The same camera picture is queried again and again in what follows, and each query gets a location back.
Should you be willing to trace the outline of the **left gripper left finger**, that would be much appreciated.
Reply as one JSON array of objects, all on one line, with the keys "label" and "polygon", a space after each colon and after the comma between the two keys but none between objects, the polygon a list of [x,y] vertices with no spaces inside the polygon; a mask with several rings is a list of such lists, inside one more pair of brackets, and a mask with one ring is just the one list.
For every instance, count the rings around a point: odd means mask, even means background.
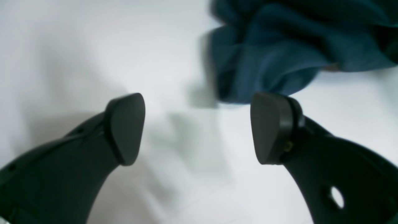
[{"label": "left gripper left finger", "polygon": [[145,113],[140,93],[114,98],[64,137],[9,162],[1,169],[1,220],[85,224],[107,177],[136,161]]}]

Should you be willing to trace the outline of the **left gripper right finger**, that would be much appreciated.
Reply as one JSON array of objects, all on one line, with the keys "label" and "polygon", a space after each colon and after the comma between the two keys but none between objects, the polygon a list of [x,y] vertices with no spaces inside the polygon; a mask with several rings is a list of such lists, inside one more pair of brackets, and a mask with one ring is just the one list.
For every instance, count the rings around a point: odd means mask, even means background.
[{"label": "left gripper right finger", "polygon": [[250,106],[257,160],[287,169],[315,224],[397,223],[393,163],[332,135],[304,116],[294,98],[256,93]]}]

